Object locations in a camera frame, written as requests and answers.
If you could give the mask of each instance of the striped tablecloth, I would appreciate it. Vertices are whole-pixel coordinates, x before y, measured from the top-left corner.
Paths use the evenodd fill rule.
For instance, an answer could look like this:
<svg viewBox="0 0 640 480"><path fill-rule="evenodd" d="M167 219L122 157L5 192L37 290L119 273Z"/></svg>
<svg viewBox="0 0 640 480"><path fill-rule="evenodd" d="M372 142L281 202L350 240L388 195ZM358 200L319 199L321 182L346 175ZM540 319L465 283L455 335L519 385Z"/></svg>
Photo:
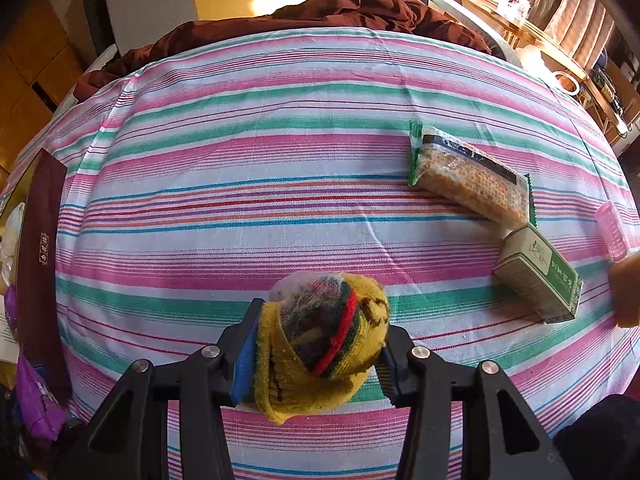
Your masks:
<svg viewBox="0 0 640 480"><path fill-rule="evenodd" d="M547 326L492 278L491 222L406 186L410 120L531 174L539 229L585 279L576 320ZM622 171L573 100L495 58L359 28L257 34L112 83L41 132L14 174L43 145L68 166L58 313L85 418L130 362L216 341L297 269L372 276L393 323L447 360L500 363L552 434L638 368L640 331L614 325L593 221L614 200L640 246ZM174 478L177 417L174 404ZM406 417L373 372L335 413L282 427L224 410L239 479L391 478ZM454 405L452 478L461 421Z"/></svg>

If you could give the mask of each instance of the pink plastic bottle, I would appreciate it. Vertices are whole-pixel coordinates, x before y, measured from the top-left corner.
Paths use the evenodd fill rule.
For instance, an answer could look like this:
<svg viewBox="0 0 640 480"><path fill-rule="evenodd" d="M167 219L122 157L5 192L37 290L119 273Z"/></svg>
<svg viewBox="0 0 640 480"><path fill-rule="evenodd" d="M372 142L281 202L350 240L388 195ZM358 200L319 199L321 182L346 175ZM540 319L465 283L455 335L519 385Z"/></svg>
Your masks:
<svg viewBox="0 0 640 480"><path fill-rule="evenodd" d="M598 223L611 260L614 262L624 260L631 252L631 246L626 238L616 205L611 200L607 200L597 209L593 217Z"/></svg>

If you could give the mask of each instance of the silver bolt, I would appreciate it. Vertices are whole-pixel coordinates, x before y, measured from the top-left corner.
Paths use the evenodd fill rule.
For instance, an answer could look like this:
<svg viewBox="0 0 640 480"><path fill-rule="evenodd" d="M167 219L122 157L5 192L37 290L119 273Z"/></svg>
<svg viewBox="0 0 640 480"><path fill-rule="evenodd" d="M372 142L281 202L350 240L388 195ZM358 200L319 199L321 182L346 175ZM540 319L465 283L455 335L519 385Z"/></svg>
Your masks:
<svg viewBox="0 0 640 480"><path fill-rule="evenodd" d="M208 359L213 359L214 357L218 357L220 355L220 348L215 345L205 346L201 350L202 355Z"/></svg>
<svg viewBox="0 0 640 480"><path fill-rule="evenodd" d="M146 359L138 359L133 363L133 369L138 373L146 372L149 368L149 361Z"/></svg>
<svg viewBox="0 0 640 480"><path fill-rule="evenodd" d="M411 348L411 354L418 359L426 359L431 355L431 351L426 346L414 346Z"/></svg>
<svg viewBox="0 0 640 480"><path fill-rule="evenodd" d="M500 370L500 367L493 361L485 361L484 363L482 363L482 371L487 374L497 374L498 370Z"/></svg>

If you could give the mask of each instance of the green and white box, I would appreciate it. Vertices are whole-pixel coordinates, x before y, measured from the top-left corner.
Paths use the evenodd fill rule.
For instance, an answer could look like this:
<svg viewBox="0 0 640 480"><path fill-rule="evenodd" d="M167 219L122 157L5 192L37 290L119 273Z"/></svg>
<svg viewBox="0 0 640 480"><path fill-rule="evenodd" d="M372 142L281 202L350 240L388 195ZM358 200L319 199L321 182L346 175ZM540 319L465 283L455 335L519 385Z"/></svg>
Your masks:
<svg viewBox="0 0 640 480"><path fill-rule="evenodd" d="M532 225L504 239L494 274L530 303L546 323L575 319L582 279Z"/></svg>

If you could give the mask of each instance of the brown blanket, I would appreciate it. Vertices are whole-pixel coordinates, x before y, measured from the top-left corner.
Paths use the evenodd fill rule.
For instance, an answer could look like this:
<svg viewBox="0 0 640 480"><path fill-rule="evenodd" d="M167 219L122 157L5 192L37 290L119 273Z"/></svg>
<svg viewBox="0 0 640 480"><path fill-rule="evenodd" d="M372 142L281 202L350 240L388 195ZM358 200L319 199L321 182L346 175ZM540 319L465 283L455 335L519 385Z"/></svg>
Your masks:
<svg viewBox="0 0 640 480"><path fill-rule="evenodd" d="M153 45L129 50L103 69L84 74L76 84L74 95L79 101L85 101L106 84L147 63L192 48L257 32L307 27L366 27L404 32L491 54L482 36L448 20L420 0L307 0L282 7L269 16L183 23Z"/></svg>

